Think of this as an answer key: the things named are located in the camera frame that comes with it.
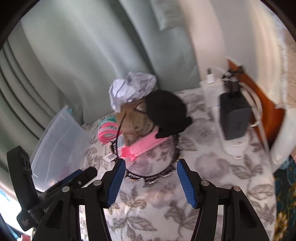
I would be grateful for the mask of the white paper ball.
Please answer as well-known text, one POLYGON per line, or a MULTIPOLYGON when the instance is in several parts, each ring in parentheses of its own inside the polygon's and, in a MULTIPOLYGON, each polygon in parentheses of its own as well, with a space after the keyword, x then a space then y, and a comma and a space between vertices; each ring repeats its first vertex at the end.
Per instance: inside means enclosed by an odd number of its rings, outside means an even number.
POLYGON ((121 106, 137 101, 154 90, 155 75, 142 72, 129 72, 125 78, 116 79, 109 88, 110 104, 113 111, 121 112, 121 106))

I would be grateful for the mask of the black power adapter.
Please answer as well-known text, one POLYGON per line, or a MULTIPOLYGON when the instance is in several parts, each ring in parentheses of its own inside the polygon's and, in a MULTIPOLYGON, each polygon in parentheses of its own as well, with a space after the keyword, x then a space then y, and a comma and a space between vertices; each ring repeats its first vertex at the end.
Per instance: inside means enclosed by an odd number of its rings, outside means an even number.
POLYGON ((226 92, 220 96, 220 125, 226 140, 245 135, 251 106, 242 94, 238 81, 228 81, 226 92))

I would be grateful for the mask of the green curtain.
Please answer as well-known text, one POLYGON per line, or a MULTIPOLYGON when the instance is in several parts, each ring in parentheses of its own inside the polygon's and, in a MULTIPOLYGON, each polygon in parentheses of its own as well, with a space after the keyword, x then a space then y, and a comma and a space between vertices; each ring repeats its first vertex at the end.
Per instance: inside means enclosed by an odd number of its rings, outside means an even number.
POLYGON ((200 82, 178 1, 1 1, 1 150, 32 152, 64 106, 79 123, 111 112, 108 90, 130 72, 177 91, 200 82))

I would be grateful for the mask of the white pillow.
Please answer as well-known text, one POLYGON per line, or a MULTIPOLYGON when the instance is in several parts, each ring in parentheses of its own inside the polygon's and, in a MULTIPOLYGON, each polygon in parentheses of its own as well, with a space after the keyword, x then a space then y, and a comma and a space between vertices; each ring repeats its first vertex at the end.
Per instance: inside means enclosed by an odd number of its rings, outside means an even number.
POLYGON ((295 149, 295 134, 295 108, 290 108, 285 112, 280 131, 270 151, 273 172, 284 163, 295 149))

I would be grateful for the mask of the pink plastic comb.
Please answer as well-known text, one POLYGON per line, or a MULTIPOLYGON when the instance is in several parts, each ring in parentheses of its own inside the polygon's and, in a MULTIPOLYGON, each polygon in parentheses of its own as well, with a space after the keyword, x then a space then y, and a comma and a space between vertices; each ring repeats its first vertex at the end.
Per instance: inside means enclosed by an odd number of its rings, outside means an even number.
POLYGON ((119 151, 119 156, 125 160, 133 162, 138 156, 149 151, 150 149, 153 149, 170 138, 156 138, 157 133, 157 131, 154 131, 141 138, 131 146, 122 147, 119 151))

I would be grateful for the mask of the wooden board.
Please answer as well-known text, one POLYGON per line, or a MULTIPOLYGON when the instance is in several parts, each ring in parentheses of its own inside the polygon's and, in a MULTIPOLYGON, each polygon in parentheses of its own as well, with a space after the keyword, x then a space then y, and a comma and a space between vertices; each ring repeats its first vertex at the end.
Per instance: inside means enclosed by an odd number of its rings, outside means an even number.
POLYGON ((259 97, 262 106, 261 122, 266 135, 268 147, 271 148, 283 123, 285 110, 283 108, 276 108, 276 105, 265 95, 248 74, 242 73, 236 74, 235 76, 240 82, 243 82, 250 87, 259 97))

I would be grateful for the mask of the clear plastic storage bin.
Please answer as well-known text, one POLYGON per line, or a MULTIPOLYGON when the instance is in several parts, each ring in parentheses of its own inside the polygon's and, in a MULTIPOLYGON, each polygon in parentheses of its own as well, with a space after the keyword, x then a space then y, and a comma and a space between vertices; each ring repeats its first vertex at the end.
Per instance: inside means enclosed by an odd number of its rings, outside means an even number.
POLYGON ((41 192, 81 170, 92 142, 89 132, 74 120, 68 107, 50 121, 30 158, 35 188, 41 192))

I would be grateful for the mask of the white usb plug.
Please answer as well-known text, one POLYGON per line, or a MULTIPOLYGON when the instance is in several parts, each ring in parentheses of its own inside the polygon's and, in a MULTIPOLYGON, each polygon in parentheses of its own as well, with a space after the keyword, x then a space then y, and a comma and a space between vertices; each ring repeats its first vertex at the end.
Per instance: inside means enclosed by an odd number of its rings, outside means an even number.
POLYGON ((215 74, 212 72, 211 68, 207 68, 206 82, 207 84, 212 84, 216 82, 215 74))

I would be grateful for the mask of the black fabric hair accessory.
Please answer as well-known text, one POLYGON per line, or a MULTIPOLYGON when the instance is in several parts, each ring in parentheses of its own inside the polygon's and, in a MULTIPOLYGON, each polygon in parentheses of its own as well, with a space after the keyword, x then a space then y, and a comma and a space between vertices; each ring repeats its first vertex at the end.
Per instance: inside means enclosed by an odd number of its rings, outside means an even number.
POLYGON ((158 89, 144 100, 147 116, 159 128, 157 139, 177 135, 192 124, 186 105, 171 92, 158 89))

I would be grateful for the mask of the white charger block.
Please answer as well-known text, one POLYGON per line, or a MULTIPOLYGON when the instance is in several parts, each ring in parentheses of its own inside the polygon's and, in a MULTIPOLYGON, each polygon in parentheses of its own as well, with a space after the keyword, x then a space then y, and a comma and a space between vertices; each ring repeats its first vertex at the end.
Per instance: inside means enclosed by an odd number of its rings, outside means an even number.
POLYGON ((206 80, 201 81, 200 87, 207 108, 218 106, 220 104, 220 96, 225 92, 224 83, 221 79, 216 79, 213 83, 208 83, 206 80))

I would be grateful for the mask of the white power strip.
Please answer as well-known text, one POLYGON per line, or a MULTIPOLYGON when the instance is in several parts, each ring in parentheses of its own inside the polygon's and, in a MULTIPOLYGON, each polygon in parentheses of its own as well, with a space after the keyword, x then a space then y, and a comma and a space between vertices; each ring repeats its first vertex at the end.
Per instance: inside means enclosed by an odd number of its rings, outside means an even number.
POLYGON ((249 144, 249 136, 245 134, 240 138, 226 140, 220 125, 220 105, 208 108, 208 110, 210 110, 213 115, 222 150, 236 160, 242 159, 249 144))

